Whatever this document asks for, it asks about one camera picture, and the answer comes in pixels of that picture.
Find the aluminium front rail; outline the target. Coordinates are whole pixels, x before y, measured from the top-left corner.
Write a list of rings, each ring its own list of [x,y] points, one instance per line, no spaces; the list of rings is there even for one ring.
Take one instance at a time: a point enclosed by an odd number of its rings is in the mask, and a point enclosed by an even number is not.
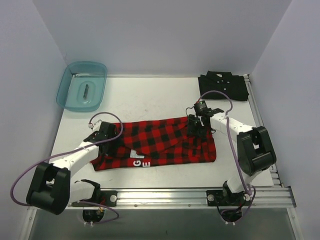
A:
[[[116,208],[170,208],[209,207],[207,190],[219,188],[169,188],[169,189],[116,189]],[[289,187],[257,187],[254,208],[295,208],[297,206]]]

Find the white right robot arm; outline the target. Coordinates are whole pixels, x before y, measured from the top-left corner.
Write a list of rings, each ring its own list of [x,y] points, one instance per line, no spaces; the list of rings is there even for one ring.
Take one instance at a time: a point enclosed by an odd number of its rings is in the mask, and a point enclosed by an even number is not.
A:
[[[268,130],[254,127],[229,117],[230,108],[209,108],[204,100],[198,100],[192,107],[195,114],[187,117],[187,133],[204,137],[207,130],[218,131],[228,138],[237,173],[222,186],[222,200],[232,205],[240,194],[251,195],[252,181],[276,163],[277,157]]]

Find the aluminium rail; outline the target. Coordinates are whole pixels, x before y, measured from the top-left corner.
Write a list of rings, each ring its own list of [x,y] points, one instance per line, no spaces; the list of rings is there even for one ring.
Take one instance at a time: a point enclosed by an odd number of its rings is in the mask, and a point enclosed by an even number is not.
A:
[[[207,190],[219,188],[169,188],[169,189],[116,189],[116,208],[170,208],[209,207]],[[297,206],[289,187],[257,187],[254,208],[295,208]]]
[[[256,99],[255,99],[255,96],[254,96],[254,92],[253,92],[253,89],[252,89],[250,75],[249,74],[245,74],[243,77],[244,77],[246,88],[247,88],[247,91],[248,91],[248,94],[249,94],[248,102],[249,102],[249,105],[250,105],[250,108],[251,108],[251,112],[252,112],[252,115],[253,115],[253,118],[254,118],[255,125],[257,127],[258,126],[263,126],[264,127],[265,125],[263,123],[260,111],[258,109],[258,105],[257,105]],[[269,171],[270,171],[270,174],[271,174],[271,177],[272,177],[272,181],[273,181],[274,187],[283,188],[284,185],[281,182],[281,179],[279,177],[279,172],[278,172],[278,169],[277,169],[277,165],[273,164],[269,168]]]

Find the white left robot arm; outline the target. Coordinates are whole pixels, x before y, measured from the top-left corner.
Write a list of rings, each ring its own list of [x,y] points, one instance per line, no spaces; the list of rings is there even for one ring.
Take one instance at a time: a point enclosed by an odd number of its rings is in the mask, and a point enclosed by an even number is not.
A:
[[[115,124],[101,121],[67,156],[51,163],[40,163],[35,168],[26,203],[55,215],[72,203],[85,201],[90,206],[101,203],[103,195],[99,183],[89,179],[72,181],[72,177],[91,161],[110,153],[118,137]]]

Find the red black plaid shirt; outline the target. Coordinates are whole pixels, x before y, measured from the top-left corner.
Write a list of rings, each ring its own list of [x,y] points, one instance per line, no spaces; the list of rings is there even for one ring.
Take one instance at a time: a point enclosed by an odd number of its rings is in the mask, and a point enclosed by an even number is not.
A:
[[[212,163],[216,145],[209,128],[204,136],[188,134],[188,118],[116,123],[121,136],[115,149],[91,161],[97,171],[166,165]]]

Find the aluminium right side rail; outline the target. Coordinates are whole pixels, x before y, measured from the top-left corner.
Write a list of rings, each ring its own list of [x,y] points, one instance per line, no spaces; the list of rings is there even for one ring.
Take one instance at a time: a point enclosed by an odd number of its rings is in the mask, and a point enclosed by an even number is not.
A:
[[[253,115],[253,118],[254,118],[255,125],[257,127],[258,126],[263,126],[264,127],[265,125],[263,123],[260,111],[258,109],[258,105],[257,105],[256,99],[255,99],[255,96],[254,96],[254,92],[253,92],[253,89],[252,89],[250,75],[249,74],[245,74],[243,77],[244,77],[246,88],[247,88],[247,91],[248,91],[248,94],[249,94],[248,102],[249,102],[249,105],[250,105],[250,108],[251,108],[251,112],[252,112],[252,115]],[[269,171],[270,171],[270,174],[271,174],[271,177],[272,177],[272,181],[273,181],[274,187],[283,188],[284,185],[281,182],[281,179],[279,177],[279,172],[278,172],[278,169],[277,169],[277,165],[273,164],[269,168]]]

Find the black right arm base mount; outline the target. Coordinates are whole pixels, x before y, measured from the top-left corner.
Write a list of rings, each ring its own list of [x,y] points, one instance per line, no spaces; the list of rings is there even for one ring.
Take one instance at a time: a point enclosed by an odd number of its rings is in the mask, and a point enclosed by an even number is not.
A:
[[[231,193],[229,190],[220,188],[207,190],[206,201],[210,207],[240,207],[248,206],[250,198],[247,200],[243,192]]]

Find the teal plastic basin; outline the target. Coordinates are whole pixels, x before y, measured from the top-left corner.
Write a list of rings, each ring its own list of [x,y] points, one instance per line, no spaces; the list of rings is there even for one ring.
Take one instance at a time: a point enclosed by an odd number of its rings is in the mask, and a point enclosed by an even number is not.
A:
[[[107,81],[107,67],[94,61],[76,61],[64,70],[56,95],[59,107],[71,112],[96,111],[103,100]],[[83,99],[86,84],[87,99]]]

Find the folded black button shirt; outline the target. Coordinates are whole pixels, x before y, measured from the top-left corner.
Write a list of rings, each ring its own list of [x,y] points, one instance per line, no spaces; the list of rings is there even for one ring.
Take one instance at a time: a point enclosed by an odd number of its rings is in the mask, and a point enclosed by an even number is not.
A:
[[[219,91],[233,101],[246,102],[249,98],[243,76],[233,75],[231,72],[208,71],[197,79],[201,96],[209,91]]]

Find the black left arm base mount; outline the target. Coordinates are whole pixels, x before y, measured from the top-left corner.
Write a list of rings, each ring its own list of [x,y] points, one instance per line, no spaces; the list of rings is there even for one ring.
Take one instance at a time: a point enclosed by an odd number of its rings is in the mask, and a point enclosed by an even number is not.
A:
[[[97,190],[88,202],[115,207],[117,205],[118,192],[116,190]]]

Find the dark object in basin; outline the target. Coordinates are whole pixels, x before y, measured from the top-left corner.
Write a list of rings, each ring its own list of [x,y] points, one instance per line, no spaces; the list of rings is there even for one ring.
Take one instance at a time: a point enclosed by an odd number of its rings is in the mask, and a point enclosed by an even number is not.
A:
[[[89,85],[86,84],[83,92],[83,99],[86,100],[89,92]]]

